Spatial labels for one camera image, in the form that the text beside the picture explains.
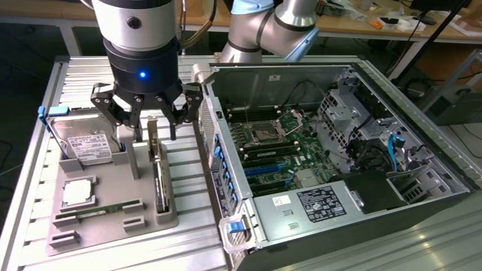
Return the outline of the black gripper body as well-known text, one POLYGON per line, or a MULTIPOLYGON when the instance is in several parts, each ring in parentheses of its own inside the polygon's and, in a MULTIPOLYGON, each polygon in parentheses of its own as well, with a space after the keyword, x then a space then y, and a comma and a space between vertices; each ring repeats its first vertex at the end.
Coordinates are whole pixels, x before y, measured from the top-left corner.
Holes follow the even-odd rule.
POLYGON ((183 92, 178 70, 179 41, 150 51, 131 51, 103 40, 115 79, 115 93, 122 98, 135 95, 178 98, 183 92))

